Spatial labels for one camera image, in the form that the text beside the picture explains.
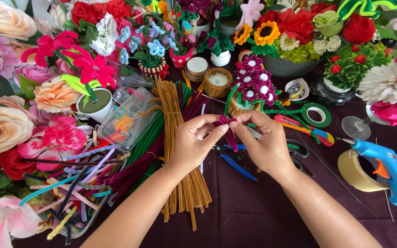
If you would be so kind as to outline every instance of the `masking tape roll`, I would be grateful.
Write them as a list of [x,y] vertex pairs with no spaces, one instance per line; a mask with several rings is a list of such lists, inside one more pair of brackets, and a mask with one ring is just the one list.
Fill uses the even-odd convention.
[[[332,116],[330,115],[330,112],[320,104],[314,102],[306,103],[303,105],[302,110],[304,110],[301,113],[303,115],[303,119],[309,126],[322,128],[327,127],[332,122]],[[309,117],[308,112],[311,110],[316,111],[319,113],[319,115],[321,115],[321,121],[314,121]]]
[[350,149],[341,154],[338,158],[339,172],[343,178],[353,187],[365,192],[389,189],[388,181],[381,179],[381,182],[369,177],[361,168],[358,155],[355,149]]

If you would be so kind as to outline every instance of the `pipe cleaner sunflower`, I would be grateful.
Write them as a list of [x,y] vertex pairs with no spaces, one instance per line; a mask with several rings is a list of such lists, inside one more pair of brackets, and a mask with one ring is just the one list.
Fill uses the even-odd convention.
[[277,23],[268,21],[262,23],[261,27],[257,28],[257,31],[254,33],[254,41],[256,45],[266,45],[266,43],[272,45],[273,40],[280,36],[280,34]]
[[247,23],[243,24],[240,31],[235,32],[234,43],[243,45],[247,38],[251,36],[251,32],[252,28]]

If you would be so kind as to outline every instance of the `blue glue gun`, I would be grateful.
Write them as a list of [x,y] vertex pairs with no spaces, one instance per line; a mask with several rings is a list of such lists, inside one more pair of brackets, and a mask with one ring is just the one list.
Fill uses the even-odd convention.
[[392,149],[359,139],[343,139],[356,149],[360,155],[368,156],[378,162],[373,174],[388,178],[391,196],[390,202],[397,206],[397,153]]

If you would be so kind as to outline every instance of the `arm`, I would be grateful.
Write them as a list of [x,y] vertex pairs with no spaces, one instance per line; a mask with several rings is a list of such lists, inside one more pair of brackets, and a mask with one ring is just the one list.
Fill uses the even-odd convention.
[[[294,166],[281,125],[256,111],[242,113],[236,119],[230,128],[246,145],[252,161],[282,186],[321,248],[381,248],[343,206]],[[252,136],[243,125],[247,121],[257,126],[261,138]]]
[[228,131],[228,125],[210,124],[217,120],[218,115],[201,115],[180,125],[171,161],[120,204],[81,248],[139,247],[174,187],[200,165]]

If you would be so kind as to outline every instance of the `table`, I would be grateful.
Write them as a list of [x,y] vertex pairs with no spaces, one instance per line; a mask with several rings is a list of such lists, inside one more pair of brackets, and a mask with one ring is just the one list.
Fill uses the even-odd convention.
[[[209,53],[202,53],[199,56],[210,58]],[[232,57],[231,63],[223,67],[230,72],[235,70],[235,58],[238,57],[238,53],[232,53]],[[167,63],[170,72],[167,79],[174,82],[183,81],[181,72],[174,69],[170,59],[167,59]],[[322,64],[303,77],[309,85],[322,75]],[[285,84],[290,80],[273,78],[272,82],[278,89],[284,89]],[[191,84],[193,89],[197,89],[199,86],[198,83],[192,82]],[[297,104],[288,107],[290,110],[298,108],[300,107]],[[347,138],[341,128],[341,120],[344,117],[349,115],[366,117],[365,103],[359,98],[355,98],[345,106],[329,108],[329,111],[332,115],[332,124],[323,130],[331,133],[333,137]],[[206,107],[206,113],[222,114],[223,112],[224,104],[214,100],[211,100]],[[390,147],[397,152],[397,127],[374,123],[370,127],[372,136],[368,141],[375,142],[375,138],[378,138],[378,144]],[[397,248],[397,206],[390,206],[394,218],[394,222],[392,222],[383,191],[367,193],[356,190],[345,182],[338,171],[338,156],[350,149],[350,146],[339,141],[336,141],[333,147],[317,145],[313,138],[305,134],[298,135],[292,129],[284,129],[287,138],[297,141],[302,139],[313,150],[307,158],[303,159],[315,174],[313,179],[356,217],[384,248]],[[222,138],[218,144],[223,143],[226,143],[225,138]],[[315,154],[327,166],[323,165]],[[143,240],[141,247],[319,247],[279,184],[267,174],[257,173],[257,167],[252,163],[246,151],[240,151],[236,155],[229,152],[229,155],[234,159],[236,156],[240,156],[242,160],[238,161],[239,164],[256,176],[258,182],[252,182],[243,177],[220,158],[217,152],[209,152],[204,161],[203,176],[211,193],[212,202],[203,214],[195,209],[197,231],[192,231],[189,213],[171,215],[168,223],[163,222],[163,215],[160,214]],[[357,202],[337,177],[378,218]],[[119,199],[113,207],[105,206],[95,224],[81,238],[73,239],[68,247],[80,247],[84,240],[124,199],[125,196]],[[48,233],[49,231],[46,231],[30,238],[14,239],[12,243],[15,248],[39,247],[38,244],[41,244],[42,248],[64,247],[64,236],[58,235],[53,240],[47,241]]]

